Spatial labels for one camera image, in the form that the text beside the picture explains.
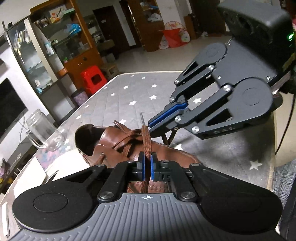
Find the brown leather shoe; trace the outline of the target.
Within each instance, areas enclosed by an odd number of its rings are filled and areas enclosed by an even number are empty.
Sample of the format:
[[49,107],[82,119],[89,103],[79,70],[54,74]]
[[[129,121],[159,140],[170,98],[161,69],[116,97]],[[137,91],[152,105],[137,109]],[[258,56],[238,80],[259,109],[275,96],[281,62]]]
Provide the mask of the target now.
[[107,128],[87,124],[76,130],[74,141],[86,163],[95,169],[98,200],[112,201],[128,192],[169,191],[183,201],[197,198],[191,170],[200,161],[152,141],[147,126],[131,130],[117,121]]

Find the grey star pattern table mat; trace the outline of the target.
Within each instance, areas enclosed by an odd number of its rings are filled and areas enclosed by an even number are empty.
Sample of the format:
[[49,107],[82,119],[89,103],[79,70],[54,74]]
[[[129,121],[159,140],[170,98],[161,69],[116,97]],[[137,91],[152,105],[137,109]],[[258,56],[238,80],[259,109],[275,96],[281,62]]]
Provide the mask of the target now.
[[210,169],[169,147],[185,128],[201,139],[269,117],[258,77],[219,82],[182,74],[170,103],[140,129],[81,126],[74,143],[89,167],[31,188],[12,204],[12,240],[281,240],[271,191]]

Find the white towel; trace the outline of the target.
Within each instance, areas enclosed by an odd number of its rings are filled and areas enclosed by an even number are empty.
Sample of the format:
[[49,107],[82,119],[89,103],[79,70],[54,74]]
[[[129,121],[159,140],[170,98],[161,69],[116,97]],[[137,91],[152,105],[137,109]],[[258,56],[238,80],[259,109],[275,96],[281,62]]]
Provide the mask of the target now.
[[68,151],[59,156],[46,169],[47,182],[61,179],[89,167],[78,150]]

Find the small wooden stool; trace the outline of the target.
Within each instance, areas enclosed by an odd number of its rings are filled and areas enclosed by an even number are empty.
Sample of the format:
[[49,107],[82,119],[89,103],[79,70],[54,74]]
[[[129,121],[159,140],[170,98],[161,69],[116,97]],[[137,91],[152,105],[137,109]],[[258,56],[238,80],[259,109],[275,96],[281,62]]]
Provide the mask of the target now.
[[100,70],[107,80],[111,80],[112,78],[119,75],[119,69],[115,63],[105,63],[100,66]]

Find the red plastic stool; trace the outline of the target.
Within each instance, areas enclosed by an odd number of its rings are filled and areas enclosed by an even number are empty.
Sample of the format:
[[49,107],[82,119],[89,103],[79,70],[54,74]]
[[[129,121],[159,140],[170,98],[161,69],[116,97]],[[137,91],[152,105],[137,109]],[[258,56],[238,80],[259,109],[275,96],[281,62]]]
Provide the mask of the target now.
[[92,65],[83,70],[80,76],[83,81],[83,88],[89,97],[107,84],[107,79],[96,65]]

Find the purple patterned bin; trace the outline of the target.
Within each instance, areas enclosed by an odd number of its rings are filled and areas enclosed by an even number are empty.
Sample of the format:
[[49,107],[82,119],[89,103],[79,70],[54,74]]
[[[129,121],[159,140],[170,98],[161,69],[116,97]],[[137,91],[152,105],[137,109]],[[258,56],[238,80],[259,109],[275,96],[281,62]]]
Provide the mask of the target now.
[[77,106],[81,106],[88,100],[88,95],[84,89],[78,89],[71,94],[71,97],[74,99]]

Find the clear glass mason jar mug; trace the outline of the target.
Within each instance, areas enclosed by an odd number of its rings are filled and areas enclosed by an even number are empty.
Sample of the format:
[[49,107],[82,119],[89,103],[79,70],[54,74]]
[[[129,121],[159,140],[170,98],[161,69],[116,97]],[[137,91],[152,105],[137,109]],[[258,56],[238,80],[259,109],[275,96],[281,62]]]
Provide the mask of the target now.
[[26,132],[27,138],[36,148],[53,152],[63,145],[65,137],[40,109],[36,109],[28,117],[26,124],[29,128]]

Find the white notebook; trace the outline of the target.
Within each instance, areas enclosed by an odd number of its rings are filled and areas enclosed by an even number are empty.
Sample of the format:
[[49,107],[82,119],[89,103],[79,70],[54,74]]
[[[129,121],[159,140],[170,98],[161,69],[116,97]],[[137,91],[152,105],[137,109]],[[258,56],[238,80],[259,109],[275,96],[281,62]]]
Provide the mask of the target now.
[[15,198],[24,193],[25,191],[34,187],[42,185],[47,178],[46,172],[36,157],[34,157],[29,164],[27,164],[24,172],[18,178],[13,193]]

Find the white remote control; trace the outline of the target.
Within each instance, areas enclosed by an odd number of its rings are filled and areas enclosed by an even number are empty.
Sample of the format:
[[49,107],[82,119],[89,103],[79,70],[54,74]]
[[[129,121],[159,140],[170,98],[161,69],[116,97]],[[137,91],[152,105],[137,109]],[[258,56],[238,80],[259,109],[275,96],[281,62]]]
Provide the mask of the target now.
[[1,213],[2,213],[2,227],[3,227],[3,234],[5,237],[10,236],[10,229],[9,229],[9,213],[8,213],[8,203],[5,202],[1,206]]

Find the wooden display cabinet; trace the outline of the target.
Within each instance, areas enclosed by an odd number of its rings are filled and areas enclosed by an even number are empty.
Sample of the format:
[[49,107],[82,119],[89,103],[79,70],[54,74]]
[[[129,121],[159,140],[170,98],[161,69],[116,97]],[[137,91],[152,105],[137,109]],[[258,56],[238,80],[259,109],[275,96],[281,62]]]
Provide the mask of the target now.
[[84,89],[80,73],[103,60],[76,1],[46,1],[16,23],[3,24],[7,41],[37,94],[68,75]]

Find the black wall television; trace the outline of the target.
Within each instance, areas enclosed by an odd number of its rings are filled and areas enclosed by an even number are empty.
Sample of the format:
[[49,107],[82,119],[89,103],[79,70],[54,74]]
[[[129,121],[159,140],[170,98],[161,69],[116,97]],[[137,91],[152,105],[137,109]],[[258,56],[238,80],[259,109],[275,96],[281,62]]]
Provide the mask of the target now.
[[0,108],[2,142],[20,117],[28,111],[8,78],[1,82]]

